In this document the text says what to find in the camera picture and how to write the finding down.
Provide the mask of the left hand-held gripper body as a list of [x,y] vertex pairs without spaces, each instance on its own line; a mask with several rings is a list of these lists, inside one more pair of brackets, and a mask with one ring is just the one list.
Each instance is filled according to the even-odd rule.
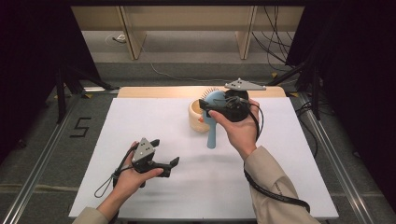
[[134,150],[132,166],[140,174],[146,173],[156,168],[161,168],[163,169],[163,172],[159,175],[159,177],[169,177],[172,170],[170,162],[168,164],[157,163],[153,160],[154,155],[155,147],[151,145],[148,139],[142,138]]

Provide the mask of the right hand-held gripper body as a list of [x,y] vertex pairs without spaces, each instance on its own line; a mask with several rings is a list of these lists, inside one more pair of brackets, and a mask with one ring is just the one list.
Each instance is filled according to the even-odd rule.
[[217,100],[220,112],[226,119],[231,122],[237,122],[245,119],[250,111],[250,102],[248,101],[248,91],[265,91],[266,87],[258,85],[241,78],[226,83],[224,87],[224,99]]

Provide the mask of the cream ribbed round holder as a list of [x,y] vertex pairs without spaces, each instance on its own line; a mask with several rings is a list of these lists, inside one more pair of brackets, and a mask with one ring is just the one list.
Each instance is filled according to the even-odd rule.
[[204,122],[203,110],[199,106],[199,100],[194,100],[188,107],[190,127],[198,133],[209,131],[209,125]]

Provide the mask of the light blue hairbrush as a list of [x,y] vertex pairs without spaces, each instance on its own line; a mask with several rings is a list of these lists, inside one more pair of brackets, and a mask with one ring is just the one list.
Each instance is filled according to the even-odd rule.
[[[216,88],[206,90],[201,99],[209,102],[210,104],[216,104],[219,107],[224,107],[226,103],[225,93]],[[203,110],[203,118],[204,118],[204,122],[209,125],[209,133],[208,133],[206,146],[208,148],[213,149],[216,147],[217,122],[209,116],[208,111]]]

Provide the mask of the person's right hand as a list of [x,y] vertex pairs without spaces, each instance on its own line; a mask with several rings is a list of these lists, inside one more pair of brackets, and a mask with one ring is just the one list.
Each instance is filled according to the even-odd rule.
[[251,103],[251,116],[239,122],[227,120],[218,111],[209,111],[209,115],[225,129],[231,145],[237,150],[243,161],[257,148],[255,119],[258,119],[260,104],[252,99],[249,99],[249,102]]

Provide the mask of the person's left hand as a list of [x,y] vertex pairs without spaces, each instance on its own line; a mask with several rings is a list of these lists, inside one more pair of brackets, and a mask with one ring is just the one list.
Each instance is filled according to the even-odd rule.
[[111,197],[120,202],[125,202],[130,198],[145,181],[163,172],[162,168],[155,168],[142,174],[138,173],[132,166],[133,155],[133,151],[129,153],[123,163],[125,170],[120,173],[117,184],[110,193]]

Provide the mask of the white table board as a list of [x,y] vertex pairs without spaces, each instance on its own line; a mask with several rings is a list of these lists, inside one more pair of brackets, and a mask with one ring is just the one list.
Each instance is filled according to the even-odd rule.
[[[317,219],[338,216],[290,100],[261,98],[264,127],[258,140],[281,165],[301,200]],[[97,206],[109,193],[104,182],[120,165],[134,141],[159,140],[154,160],[179,164],[169,177],[150,179],[120,209],[130,220],[232,221],[255,217],[243,162],[223,128],[217,145],[206,146],[207,136],[189,125],[189,98],[116,98],[92,153],[69,213],[77,217],[87,206]]]

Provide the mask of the light wooden table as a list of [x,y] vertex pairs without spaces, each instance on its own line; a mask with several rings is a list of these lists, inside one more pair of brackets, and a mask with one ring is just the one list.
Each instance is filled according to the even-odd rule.
[[[224,87],[215,86],[215,89],[225,91]],[[213,90],[209,86],[170,86],[170,87],[122,87],[119,98],[193,98],[198,99],[207,91]],[[267,87],[265,91],[248,91],[250,98],[285,97],[281,87]]]

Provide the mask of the black metal stand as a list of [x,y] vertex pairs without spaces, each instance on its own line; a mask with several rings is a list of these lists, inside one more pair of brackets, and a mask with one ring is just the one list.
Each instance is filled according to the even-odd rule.
[[61,67],[55,75],[57,102],[58,102],[58,123],[61,123],[66,116],[66,97],[64,87],[67,87],[73,94],[82,94],[85,92],[80,81],[87,79],[98,87],[102,87],[105,91],[115,91],[119,87],[112,86],[104,82],[101,78],[90,75],[85,71],[71,65]]
[[299,74],[295,88],[297,91],[306,91],[311,89],[311,105],[312,111],[316,119],[319,119],[318,100],[319,100],[319,74],[318,68],[308,61],[302,62],[296,67],[292,68],[280,77],[267,83],[267,86],[276,86],[288,78]]

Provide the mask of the white floor socket with plug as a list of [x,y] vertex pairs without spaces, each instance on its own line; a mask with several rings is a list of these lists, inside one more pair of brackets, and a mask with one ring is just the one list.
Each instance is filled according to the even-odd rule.
[[109,35],[105,38],[108,45],[123,45],[126,43],[125,35]]

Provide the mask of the black curtain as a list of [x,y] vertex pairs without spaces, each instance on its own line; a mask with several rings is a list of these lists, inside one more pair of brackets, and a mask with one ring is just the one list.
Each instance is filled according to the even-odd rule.
[[0,163],[65,77],[99,78],[72,8],[60,0],[0,0]]
[[396,212],[396,0],[297,0],[291,64],[316,57],[323,89],[373,180]]

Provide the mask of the beige wooden desk frame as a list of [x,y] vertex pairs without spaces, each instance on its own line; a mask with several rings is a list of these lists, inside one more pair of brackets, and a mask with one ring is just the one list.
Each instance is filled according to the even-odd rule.
[[82,31],[122,31],[130,58],[139,58],[148,31],[231,31],[240,58],[248,57],[254,31],[294,32],[302,7],[73,7]]

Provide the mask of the silver metal floor rail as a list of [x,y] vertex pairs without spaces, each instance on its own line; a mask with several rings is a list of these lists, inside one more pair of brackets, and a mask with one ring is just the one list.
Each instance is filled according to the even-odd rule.
[[329,160],[329,163],[332,166],[332,170],[337,177],[338,183],[343,189],[355,217],[360,224],[374,224],[373,216],[370,214],[367,204],[359,193],[357,186],[353,183],[345,165],[342,163],[341,157],[333,146],[333,143],[329,138],[329,135],[326,133],[320,118],[314,114],[314,99],[309,99],[306,93],[301,92],[300,101],[303,105],[311,105],[311,108],[306,110],[307,118]]
[[18,224],[21,215],[23,214],[27,204],[29,203],[34,193],[36,184],[43,175],[53,154],[53,151],[57,147],[64,133],[65,127],[67,126],[69,118],[73,110],[75,109],[79,99],[79,95],[70,96],[69,105],[66,107],[66,112],[64,116],[54,124],[53,129],[51,130],[51,135],[46,142],[46,145],[41,149],[40,155],[35,161],[35,166],[31,169],[26,180],[19,187],[18,194],[16,195],[14,201],[7,210],[5,218],[0,221],[0,224]]

